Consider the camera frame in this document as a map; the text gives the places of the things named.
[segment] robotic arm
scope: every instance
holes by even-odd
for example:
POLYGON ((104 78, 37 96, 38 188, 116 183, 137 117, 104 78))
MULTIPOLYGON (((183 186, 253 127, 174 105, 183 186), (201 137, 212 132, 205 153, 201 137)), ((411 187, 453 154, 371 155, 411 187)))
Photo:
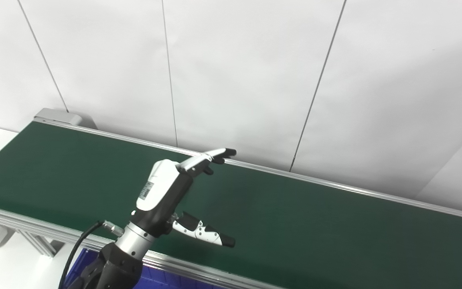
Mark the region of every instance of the robotic arm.
POLYGON ((220 234, 186 212, 181 217, 174 213, 194 177, 203 172, 213 174, 210 163, 222 164, 224 159, 234 155, 236 150, 217 149, 193 156, 182 163, 169 159, 157 161, 124 231, 110 222, 103 224, 119 238, 105 245, 97 259, 83 270, 68 289, 133 288, 142 273, 142 258, 157 238, 169 234, 172 229, 198 240, 234 247, 233 238, 220 234))

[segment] green conveyor belt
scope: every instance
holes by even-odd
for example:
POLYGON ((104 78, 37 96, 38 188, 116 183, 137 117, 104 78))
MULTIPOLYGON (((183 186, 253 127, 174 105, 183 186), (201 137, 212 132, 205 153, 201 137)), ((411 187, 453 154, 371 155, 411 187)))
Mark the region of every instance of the green conveyor belt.
MULTIPOLYGON (((33 122, 0 152, 0 209, 85 230, 124 226, 149 170, 185 155, 33 122)), ((292 289, 462 289, 462 218, 213 165, 178 207, 236 238, 177 232, 152 250, 292 289)))

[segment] black cable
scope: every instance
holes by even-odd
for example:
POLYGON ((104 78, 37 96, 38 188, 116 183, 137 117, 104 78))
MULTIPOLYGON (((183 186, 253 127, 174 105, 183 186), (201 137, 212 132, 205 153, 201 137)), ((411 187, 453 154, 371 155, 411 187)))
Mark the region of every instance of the black cable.
POLYGON ((62 277, 60 278, 60 282, 58 284, 58 289, 62 289, 64 286, 65 278, 67 276, 67 272, 69 271, 70 263, 72 262, 72 259, 74 258, 74 255, 76 254, 77 249, 79 248, 79 245, 81 245, 81 242, 92 232, 94 232, 97 228, 101 227, 103 225, 104 221, 98 221, 92 227, 88 228, 81 236, 79 236, 79 239, 76 241, 76 244, 74 247, 72 247, 71 254, 69 255, 69 258, 67 258, 67 262, 65 263, 65 268, 62 273, 62 277))

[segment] sticker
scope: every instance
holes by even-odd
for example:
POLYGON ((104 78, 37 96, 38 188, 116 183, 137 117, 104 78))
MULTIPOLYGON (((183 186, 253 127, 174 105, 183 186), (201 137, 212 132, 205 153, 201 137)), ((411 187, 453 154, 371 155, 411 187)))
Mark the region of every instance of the sticker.
POLYGON ((140 195, 138 197, 140 199, 145 199, 145 197, 147 197, 147 194, 149 194, 150 190, 152 189, 153 185, 154 185, 154 183, 151 183, 150 181, 148 181, 144 185, 144 188, 142 189, 142 191, 140 192, 140 195))

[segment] blue bin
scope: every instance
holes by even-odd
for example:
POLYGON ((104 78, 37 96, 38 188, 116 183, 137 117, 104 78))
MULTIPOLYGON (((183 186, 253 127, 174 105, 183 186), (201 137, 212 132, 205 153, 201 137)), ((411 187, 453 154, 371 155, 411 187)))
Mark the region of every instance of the blue bin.
MULTIPOLYGON (((68 287, 83 269, 97 258, 97 252, 82 249, 74 265, 65 278, 65 287, 68 287)), ((224 289, 208 283, 196 281, 169 272, 144 266, 140 281, 134 289, 224 289)))

